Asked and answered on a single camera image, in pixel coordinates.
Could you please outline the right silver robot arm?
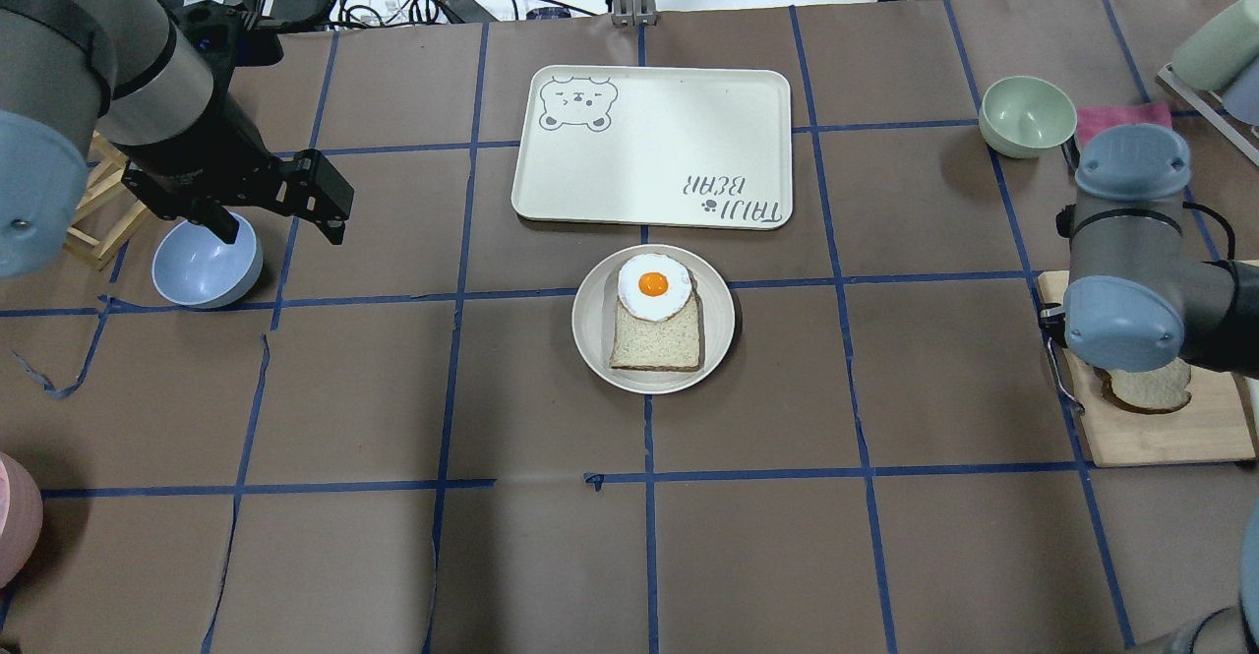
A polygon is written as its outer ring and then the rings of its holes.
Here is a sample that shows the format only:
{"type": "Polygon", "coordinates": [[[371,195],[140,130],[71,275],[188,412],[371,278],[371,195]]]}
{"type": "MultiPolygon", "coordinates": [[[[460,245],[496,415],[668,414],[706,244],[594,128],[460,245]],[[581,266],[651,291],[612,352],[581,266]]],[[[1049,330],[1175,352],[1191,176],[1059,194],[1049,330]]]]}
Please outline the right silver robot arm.
{"type": "Polygon", "coordinates": [[[1097,381],[1098,411],[1156,426],[1197,402],[1194,381],[1256,377],[1256,265],[1183,255],[1191,152],[1156,123],[1105,129],[1079,152],[1056,217],[1070,266],[1042,331],[1097,381]]]}

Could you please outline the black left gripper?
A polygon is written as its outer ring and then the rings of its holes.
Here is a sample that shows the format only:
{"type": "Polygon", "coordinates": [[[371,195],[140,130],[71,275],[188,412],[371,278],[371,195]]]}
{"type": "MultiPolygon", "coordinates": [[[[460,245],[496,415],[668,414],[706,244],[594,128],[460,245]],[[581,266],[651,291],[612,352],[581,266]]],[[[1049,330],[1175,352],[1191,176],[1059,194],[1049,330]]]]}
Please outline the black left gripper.
{"type": "Polygon", "coordinates": [[[256,207],[312,223],[342,244],[355,197],[351,184],[319,150],[288,159],[266,147],[244,118],[208,118],[149,145],[123,145],[136,200],[165,221],[188,219],[234,244],[240,222],[228,207],[256,207]]]}

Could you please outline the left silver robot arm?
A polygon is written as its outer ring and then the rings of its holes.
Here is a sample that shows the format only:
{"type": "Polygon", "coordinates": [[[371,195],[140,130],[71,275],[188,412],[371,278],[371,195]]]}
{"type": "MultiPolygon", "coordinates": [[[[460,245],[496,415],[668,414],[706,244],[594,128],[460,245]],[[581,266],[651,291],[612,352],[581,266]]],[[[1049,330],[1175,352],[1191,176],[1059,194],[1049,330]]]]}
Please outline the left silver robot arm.
{"type": "Polygon", "coordinates": [[[354,189],[319,150],[282,160],[237,103],[239,67],[283,57],[286,26],[214,1],[3,0],[1,271],[62,251],[89,183],[89,140],[128,159],[123,184],[154,215],[232,243],[233,207],[346,233],[354,189]]]}

